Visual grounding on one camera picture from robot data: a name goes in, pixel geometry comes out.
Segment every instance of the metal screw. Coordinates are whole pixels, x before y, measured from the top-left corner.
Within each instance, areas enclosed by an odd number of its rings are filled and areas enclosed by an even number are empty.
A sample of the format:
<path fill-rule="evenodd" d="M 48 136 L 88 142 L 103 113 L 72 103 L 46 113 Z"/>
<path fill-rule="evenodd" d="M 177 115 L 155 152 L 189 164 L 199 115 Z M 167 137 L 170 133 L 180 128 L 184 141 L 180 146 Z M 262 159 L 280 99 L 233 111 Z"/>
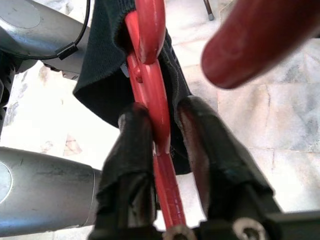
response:
<path fill-rule="evenodd" d="M 248 217 L 238 218 L 233 223 L 233 231 L 240 240 L 267 240 L 262 224 Z"/>

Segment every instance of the red handle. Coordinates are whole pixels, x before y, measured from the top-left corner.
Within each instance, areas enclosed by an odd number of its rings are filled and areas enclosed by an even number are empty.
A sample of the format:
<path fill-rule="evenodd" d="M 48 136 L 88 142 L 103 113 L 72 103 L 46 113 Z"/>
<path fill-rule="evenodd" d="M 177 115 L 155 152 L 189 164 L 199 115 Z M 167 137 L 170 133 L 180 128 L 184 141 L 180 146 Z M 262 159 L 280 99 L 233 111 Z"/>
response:
<path fill-rule="evenodd" d="M 319 33 L 320 0 L 238 0 L 202 54 L 205 76 L 234 88 L 262 74 Z"/>

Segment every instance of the marble floor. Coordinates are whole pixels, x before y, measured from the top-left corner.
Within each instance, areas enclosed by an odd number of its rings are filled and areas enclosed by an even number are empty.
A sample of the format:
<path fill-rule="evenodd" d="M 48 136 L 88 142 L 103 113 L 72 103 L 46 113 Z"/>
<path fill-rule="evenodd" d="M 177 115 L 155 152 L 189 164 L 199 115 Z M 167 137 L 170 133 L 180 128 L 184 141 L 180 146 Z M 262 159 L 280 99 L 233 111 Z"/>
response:
<path fill-rule="evenodd" d="M 37 0 L 83 21 L 85 0 Z M 211 85 L 200 67 L 202 49 L 233 1 L 166 0 L 166 25 L 188 85 L 215 109 L 249 149 L 284 212 L 320 210 L 320 40 L 312 39 L 270 72 L 234 90 Z M 73 96 L 76 82 L 38 62 L 16 76 L 0 144 L 64 157 L 101 169 L 119 131 Z M 202 213 L 192 174 L 178 177 L 187 224 Z M 156 225 L 163 229 L 161 214 Z M 85 240 L 91 227 L 0 238 Z"/>

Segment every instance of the black cloth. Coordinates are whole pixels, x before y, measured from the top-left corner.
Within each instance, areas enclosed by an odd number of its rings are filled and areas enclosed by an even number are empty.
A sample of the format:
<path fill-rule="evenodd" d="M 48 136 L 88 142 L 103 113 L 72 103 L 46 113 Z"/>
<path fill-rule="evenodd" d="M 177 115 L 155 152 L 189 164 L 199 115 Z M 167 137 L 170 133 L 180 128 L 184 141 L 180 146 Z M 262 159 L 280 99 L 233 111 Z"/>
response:
<path fill-rule="evenodd" d="M 88 46 L 73 92 L 88 109 L 115 127 L 121 111 L 134 102 L 130 80 L 120 69 L 130 43 L 124 18 L 134 9 L 134 0 L 95 1 Z M 158 59 L 170 111 L 172 160 L 176 173 L 185 174 L 190 168 L 176 109 L 178 102 L 191 93 L 168 33 Z"/>

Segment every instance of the gray motor housing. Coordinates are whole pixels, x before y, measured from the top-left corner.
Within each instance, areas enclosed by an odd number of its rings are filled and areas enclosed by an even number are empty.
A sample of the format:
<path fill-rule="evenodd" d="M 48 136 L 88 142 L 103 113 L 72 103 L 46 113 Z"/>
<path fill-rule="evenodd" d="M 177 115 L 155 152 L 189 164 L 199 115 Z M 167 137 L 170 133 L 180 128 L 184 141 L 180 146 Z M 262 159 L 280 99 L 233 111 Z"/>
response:
<path fill-rule="evenodd" d="M 49 56 L 75 41 L 83 24 L 32 0 L 4 0 L 0 7 L 0 47 L 11 53 Z M 77 45 L 78 51 L 60 60 L 42 62 L 62 71 L 68 79 L 77 80 L 85 57 L 90 28 Z"/>
<path fill-rule="evenodd" d="M 0 147 L 0 237 L 93 225 L 101 172 Z"/>

